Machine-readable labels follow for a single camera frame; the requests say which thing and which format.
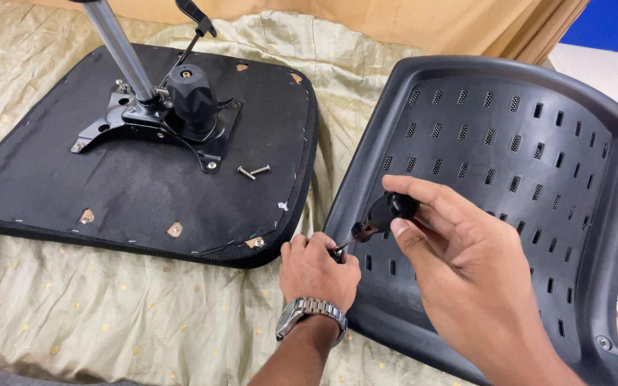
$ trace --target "metal bracket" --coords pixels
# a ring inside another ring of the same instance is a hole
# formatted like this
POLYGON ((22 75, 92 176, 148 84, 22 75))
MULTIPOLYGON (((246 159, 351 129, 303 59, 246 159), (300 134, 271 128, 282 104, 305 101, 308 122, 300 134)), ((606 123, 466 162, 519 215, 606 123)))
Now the metal bracket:
POLYGON ((112 92, 107 113, 80 132, 71 152, 87 152, 91 144, 109 138, 141 139, 189 148, 197 156, 204 173, 219 172, 225 146, 235 129, 243 103, 235 99, 220 103, 219 120, 214 129, 197 136, 186 133, 182 119, 173 111, 167 89, 155 89, 161 103, 150 107, 138 103, 127 84, 112 92))

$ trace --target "beige curtain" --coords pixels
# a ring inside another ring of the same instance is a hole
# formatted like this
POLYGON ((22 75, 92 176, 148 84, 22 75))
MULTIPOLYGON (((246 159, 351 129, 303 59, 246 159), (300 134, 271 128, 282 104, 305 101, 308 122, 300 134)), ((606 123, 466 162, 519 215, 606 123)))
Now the beige curtain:
MULTIPOLYGON (((25 3, 80 9, 67 0, 25 3)), ((313 14, 386 43, 430 54, 498 56, 541 64, 589 0, 196 0, 209 17, 235 19, 264 10, 313 14)), ((109 0, 119 15, 179 24, 173 0, 109 0)))

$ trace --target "left hand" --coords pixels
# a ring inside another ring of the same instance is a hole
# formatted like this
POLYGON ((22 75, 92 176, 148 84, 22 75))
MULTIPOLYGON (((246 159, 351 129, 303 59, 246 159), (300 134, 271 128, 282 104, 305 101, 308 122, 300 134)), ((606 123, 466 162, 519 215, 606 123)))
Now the left hand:
POLYGON ((347 312, 354 303, 356 285, 361 279, 359 260, 343 254, 343 263, 336 263, 328 254, 336 247, 335 241, 323 232, 316 232, 311 239, 296 235, 280 249, 280 290, 287 302, 307 296, 335 304, 347 312))

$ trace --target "green satin fabric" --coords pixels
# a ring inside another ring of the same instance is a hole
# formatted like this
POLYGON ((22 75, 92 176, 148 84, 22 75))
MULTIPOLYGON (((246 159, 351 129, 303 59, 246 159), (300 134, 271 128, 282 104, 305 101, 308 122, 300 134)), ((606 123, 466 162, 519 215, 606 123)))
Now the green satin fabric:
MULTIPOLYGON (((120 19, 136 43, 184 48, 194 24, 120 19)), ((215 20, 196 50, 291 66, 319 102, 320 136, 298 233, 321 229, 387 76, 421 49, 307 14, 215 20)), ((0 141, 101 45, 80 12, 0 1, 0 141)), ((0 236, 0 367, 37 378, 244 385, 275 351, 279 259, 238 270, 0 236)), ((350 332, 322 385, 462 385, 350 332)))

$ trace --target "blue wall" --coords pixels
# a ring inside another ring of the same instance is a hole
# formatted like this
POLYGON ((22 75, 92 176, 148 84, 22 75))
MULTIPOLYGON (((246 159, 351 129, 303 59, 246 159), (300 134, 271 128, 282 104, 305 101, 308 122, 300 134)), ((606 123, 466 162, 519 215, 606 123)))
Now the blue wall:
POLYGON ((618 0, 591 0, 560 43, 618 51, 618 0))

